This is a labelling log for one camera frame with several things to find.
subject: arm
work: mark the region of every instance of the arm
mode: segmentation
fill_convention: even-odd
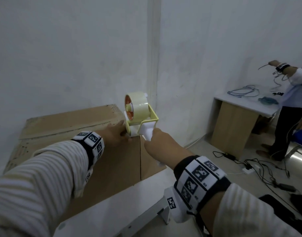
[[[193,155],[169,134],[157,128],[153,131],[151,141],[145,142],[145,149],[171,169]],[[213,236],[301,236],[276,217],[271,206],[236,184],[213,195],[200,210],[200,216]]]
[[[105,145],[127,138],[123,121],[97,131]],[[71,198],[82,195],[88,157],[82,145],[63,141],[0,177],[0,236],[51,236]]]
[[[280,65],[279,61],[271,61],[268,63],[271,66],[277,67]],[[301,85],[302,84],[302,68],[289,66],[283,70],[283,74],[288,76],[290,83],[292,85]]]

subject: hand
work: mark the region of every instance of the hand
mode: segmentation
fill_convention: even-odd
[[[150,156],[166,164],[171,169],[174,169],[182,159],[193,155],[193,153],[181,147],[169,134],[159,128],[153,130],[151,141],[146,141],[144,147]]]
[[[103,138],[106,146],[117,146],[130,142],[131,138],[126,135],[126,126],[123,123],[124,120],[119,121],[116,125],[108,124],[104,130],[96,131],[96,133]]]
[[[273,60],[273,61],[269,62],[268,64],[269,64],[270,66],[275,66],[275,67],[277,67],[277,66],[279,66],[281,63],[280,63],[279,61],[277,61],[277,60]]]

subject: cardboard box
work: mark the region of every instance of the cardboard box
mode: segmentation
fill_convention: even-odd
[[[50,144],[70,140],[81,131],[97,131],[109,123],[118,123],[125,116],[116,105],[93,107],[26,121],[4,173],[29,159],[33,152]],[[83,196],[72,200],[61,221],[117,194],[120,191],[165,169],[144,149],[144,139],[133,137],[130,144],[106,147],[97,161]]]

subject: power strip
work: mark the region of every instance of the power strip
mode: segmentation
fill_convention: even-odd
[[[251,168],[249,170],[246,168],[243,168],[242,171],[245,172],[246,174],[250,174],[250,173],[253,173],[255,170],[253,168]]]

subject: person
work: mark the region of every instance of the person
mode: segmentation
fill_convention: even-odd
[[[292,67],[287,63],[273,60],[268,63],[271,66],[282,68],[282,74],[290,81],[290,86],[283,94],[280,102],[281,111],[275,130],[275,142],[273,145],[262,144],[267,151],[257,150],[262,157],[282,161],[287,153],[293,131],[302,120],[302,68]]]
[[[97,150],[103,152],[104,146],[128,142],[128,137],[122,136],[124,131],[121,121],[96,133],[81,132],[73,140],[38,150],[1,176],[0,236],[52,236],[70,200],[82,195],[91,168],[101,156]],[[145,142],[145,149],[174,170],[177,182],[199,159],[158,128],[151,141]],[[226,177],[206,188],[206,201],[198,214],[213,236],[301,236],[276,217],[271,206]]]

